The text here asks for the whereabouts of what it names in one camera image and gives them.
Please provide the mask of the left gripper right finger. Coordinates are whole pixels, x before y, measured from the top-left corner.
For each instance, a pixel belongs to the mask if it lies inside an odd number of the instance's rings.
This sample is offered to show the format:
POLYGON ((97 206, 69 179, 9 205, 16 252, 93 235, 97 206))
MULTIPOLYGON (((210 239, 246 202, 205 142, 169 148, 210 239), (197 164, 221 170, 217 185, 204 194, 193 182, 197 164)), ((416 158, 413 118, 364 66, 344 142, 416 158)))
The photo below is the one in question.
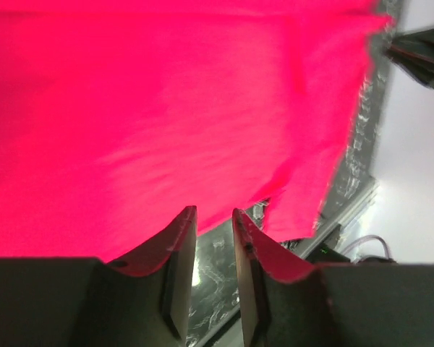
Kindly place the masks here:
POLYGON ((337 346, 322 272, 264 234, 246 214, 232 213, 245 346, 337 346))

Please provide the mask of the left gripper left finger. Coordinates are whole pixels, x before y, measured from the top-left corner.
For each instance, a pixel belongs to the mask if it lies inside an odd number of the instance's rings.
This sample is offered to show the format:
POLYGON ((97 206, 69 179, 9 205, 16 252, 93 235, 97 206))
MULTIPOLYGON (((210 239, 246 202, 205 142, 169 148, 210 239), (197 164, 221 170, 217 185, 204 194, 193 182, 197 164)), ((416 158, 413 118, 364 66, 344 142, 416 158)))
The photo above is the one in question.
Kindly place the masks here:
POLYGON ((195 261, 197 208, 95 266, 69 346, 185 346, 195 261))

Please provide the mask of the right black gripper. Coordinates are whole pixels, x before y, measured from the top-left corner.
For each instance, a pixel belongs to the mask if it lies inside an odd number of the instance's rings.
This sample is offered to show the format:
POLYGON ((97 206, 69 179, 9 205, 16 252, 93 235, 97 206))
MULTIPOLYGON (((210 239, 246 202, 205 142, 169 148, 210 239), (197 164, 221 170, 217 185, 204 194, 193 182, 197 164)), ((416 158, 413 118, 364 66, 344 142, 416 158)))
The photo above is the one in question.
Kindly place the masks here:
POLYGON ((397 35, 384 54, 413 80, 434 90, 434 27, 397 35))

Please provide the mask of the magenta pink t shirt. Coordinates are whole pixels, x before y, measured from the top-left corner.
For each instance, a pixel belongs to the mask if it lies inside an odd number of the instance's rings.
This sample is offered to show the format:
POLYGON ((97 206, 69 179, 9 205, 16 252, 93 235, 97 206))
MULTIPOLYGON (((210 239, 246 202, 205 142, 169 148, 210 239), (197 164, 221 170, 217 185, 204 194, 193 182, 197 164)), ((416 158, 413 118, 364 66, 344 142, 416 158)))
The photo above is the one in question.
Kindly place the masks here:
POLYGON ((0 1, 0 257, 112 260, 185 206, 310 237, 375 1, 0 1))

